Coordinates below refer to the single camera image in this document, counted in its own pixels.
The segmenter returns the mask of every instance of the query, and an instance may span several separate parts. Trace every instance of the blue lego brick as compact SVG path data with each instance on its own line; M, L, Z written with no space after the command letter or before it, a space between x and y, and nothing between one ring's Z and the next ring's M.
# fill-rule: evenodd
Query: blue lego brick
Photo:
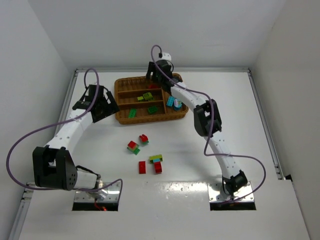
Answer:
M168 98L168 101L166 102L166 105L167 105L168 107L172 107L172 105L174 104L174 100L175 100L175 98L174 98L173 96L170 96L170 97Z

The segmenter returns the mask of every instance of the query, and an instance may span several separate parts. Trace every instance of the green lego brick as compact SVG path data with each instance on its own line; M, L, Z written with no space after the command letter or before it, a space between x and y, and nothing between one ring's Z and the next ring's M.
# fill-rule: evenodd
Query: green lego brick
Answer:
M136 113L137 113L137 109L135 108L132 108L129 112L129 116L128 116L128 119L132 119L136 116Z
M144 100L149 100L149 99L152 99L152 94L151 92L146 92L145 94L143 94L143 98Z
M151 106L151 107L148 107L148 113L149 114L154 114L158 111L158 108L156 106Z
M155 159L160 159L160 162L163 161L162 155L159 154L159 155L155 155L155 156L150 156L150 157L149 157L149 162L150 162L151 164L153 164Z
M140 152L140 149L139 149L139 148L137 148L136 150L133 151L133 153L134 153L135 155L137 155L139 152Z

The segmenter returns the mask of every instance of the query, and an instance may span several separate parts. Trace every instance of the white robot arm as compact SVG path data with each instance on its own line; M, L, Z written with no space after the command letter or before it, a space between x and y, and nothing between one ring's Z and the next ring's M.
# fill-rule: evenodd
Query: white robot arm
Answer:
M84 167L75 166L72 153L84 131L96 123L119 111L118 105L107 90L105 98L103 86L99 86L96 101L91 110L81 116L91 105L96 85L88 86L88 95L81 97L73 106L68 117L74 121L63 125L60 131L44 147L36 147L32 153L34 181L38 187L52 189L95 189L100 175Z
M183 88L187 86L180 82L179 85ZM171 88L171 95L183 102L190 110L194 110L197 106L201 106L206 103L206 101L199 95L186 91L178 86L173 86ZM230 150L225 142L224 136L221 131L217 131L213 137L209 140L209 145L215 154L229 154ZM230 179L235 177L240 172L240 167L235 163L233 157L231 156L216 156L218 163L220 165L222 176L224 178Z

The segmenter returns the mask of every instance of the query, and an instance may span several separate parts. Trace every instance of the lego brick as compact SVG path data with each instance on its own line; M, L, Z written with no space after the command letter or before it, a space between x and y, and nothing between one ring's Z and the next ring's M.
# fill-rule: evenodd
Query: lego brick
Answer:
M136 144L134 141L130 141L128 147L134 150L136 147L139 147L139 145Z
M144 97L143 96L138 96L137 99L138 99L138 102L143 102Z
M172 105L174 104L174 100L175 100L175 98L174 98L173 96L170 96L170 97L168 98L168 101L166 102L166 105L167 105L168 107L172 107Z
M158 111L158 108L156 106L151 106L151 107L148 107L148 113L149 114L154 114Z
M136 146L135 148L130 148L130 147L127 146L126 148L129 149L129 150L130 150L131 152L133 152L133 153L135 152L136 149L138 149L137 146Z
M137 148L136 150L133 151L133 153L134 153L135 155L137 155L139 152L140 152L140 149L139 149L139 148Z
M149 157L149 162L150 162L151 164L153 164L155 159L159 159L160 162L163 161L162 155L159 154L159 155L155 155L155 156L150 156L150 157Z
M146 92L143 94L143 98L144 98L144 100L148 101L149 99L152 99L153 97L152 97L151 92Z
M128 119L134 118L136 116L136 113L137 113L137 109L132 108L129 112Z
M161 162L156 162L154 163L154 171L156 174L161 174L162 173L162 166L161 166Z
M148 137L146 135L142 134L139 136L139 138L143 145L146 145L149 143Z
M139 174L146 174L146 162L145 161L139 162Z
M148 89L159 89L160 87L158 86L158 85L156 85L156 84L150 84L149 86L148 86Z
M154 156L150 156L149 157L149 160L153 160L153 159L160 159L160 161L162 161L162 154L154 155Z

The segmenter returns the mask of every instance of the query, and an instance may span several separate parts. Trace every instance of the wicker basket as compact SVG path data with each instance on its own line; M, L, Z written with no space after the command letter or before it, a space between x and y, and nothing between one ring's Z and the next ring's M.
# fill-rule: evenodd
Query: wicker basket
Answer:
M182 80L181 76L174 73L173 76ZM164 92L161 87L149 89L149 85L154 84L147 80L145 76L121 78L114 83L114 95L120 111L115 114L115 118L120 124L142 124L160 121L169 121L183 118L188 112L188 107L182 104L182 108L175 111L172 107L167 107L170 95ZM150 92L153 101L139 102L137 97ZM157 112L148 113L148 108L156 106ZM130 110L136 109L136 115L128 118Z

